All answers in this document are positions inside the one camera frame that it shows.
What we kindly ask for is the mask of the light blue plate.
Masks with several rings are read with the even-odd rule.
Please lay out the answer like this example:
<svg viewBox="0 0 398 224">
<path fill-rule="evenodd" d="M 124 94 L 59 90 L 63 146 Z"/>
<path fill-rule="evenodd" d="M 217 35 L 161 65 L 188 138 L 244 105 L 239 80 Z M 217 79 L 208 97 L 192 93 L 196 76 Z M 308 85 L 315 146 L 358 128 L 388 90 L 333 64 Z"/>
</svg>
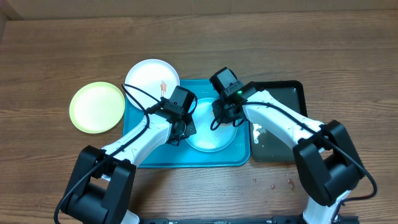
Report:
<svg viewBox="0 0 398 224">
<path fill-rule="evenodd" d="M 196 134 L 187 138 L 191 147 L 202 152 L 216 152 L 226 148 L 232 143 L 237 128 L 232 124 L 221 124 L 216 130 L 210 129 L 215 116 L 213 114 L 212 103 L 215 98 L 201 98 L 192 115 Z"/>
</svg>

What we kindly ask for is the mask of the white plate with red stain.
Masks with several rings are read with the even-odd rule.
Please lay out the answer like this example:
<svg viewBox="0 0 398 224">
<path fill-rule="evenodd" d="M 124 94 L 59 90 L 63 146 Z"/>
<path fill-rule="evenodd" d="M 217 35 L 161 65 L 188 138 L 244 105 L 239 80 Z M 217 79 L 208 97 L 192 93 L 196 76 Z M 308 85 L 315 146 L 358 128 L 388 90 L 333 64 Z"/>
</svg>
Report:
<svg viewBox="0 0 398 224">
<path fill-rule="evenodd" d="M 127 73 L 124 81 L 126 90 L 145 108 L 157 102 L 129 85 L 137 87 L 153 96 L 169 99 L 176 86 L 180 84 L 177 71 L 167 62 L 159 59 L 147 59 L 135 64 Z"/>
</svg>

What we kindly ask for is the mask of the yellow-green plate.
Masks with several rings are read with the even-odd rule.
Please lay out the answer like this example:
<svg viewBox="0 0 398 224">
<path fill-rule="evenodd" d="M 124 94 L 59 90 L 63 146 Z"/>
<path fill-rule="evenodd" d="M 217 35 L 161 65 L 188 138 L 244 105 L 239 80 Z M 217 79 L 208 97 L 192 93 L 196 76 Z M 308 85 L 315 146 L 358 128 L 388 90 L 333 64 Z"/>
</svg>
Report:
<svg viewBox="0 0 398 224">
<path fill-rule="evenodd" d="M 80 131 L 98 134 L 114 128 L 123 117 L 124 109 L 124 95 L 118 87 L 108 82 L 93 82 L 74 94 L 69 115 Z"/>
</svg>

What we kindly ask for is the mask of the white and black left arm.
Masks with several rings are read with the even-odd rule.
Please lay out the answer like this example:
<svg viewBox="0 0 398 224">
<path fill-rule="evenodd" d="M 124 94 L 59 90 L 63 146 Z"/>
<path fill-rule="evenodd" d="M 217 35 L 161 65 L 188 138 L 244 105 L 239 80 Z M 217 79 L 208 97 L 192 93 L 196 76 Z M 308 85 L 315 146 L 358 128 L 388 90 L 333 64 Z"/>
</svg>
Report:
<svg viewBox="0 0 398 224">
<path fill-rule="evenodd" d="M 129 210 L 137 167 L 157 147 L 196 133 L 197 101 L 162 99 L 121 139 L 102 149 L 86 146 L 79 154 L 64 196 L 53 215 L 63 212 L 82 223 L 140 223 Z"/>
</svg>

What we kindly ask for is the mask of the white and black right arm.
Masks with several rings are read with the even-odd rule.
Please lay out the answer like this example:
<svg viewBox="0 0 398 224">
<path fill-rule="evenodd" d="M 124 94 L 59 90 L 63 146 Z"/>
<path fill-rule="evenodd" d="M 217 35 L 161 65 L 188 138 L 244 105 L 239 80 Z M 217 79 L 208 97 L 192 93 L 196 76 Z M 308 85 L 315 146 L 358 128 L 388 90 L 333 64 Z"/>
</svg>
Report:
<svg viewBox="0 0 398 224">
<path fill-rule="evenodd" d="M 242 119 L 279 138 L 292 149 L 309 196 L 299 222 L 336 223 L 341 206 L 367 174 L 346 128 L 336 120 L 323 124 L 301 115 L 255 82 L 211 84 L 220 96 L 213 105 L 211 129 Z"/>
</svg>

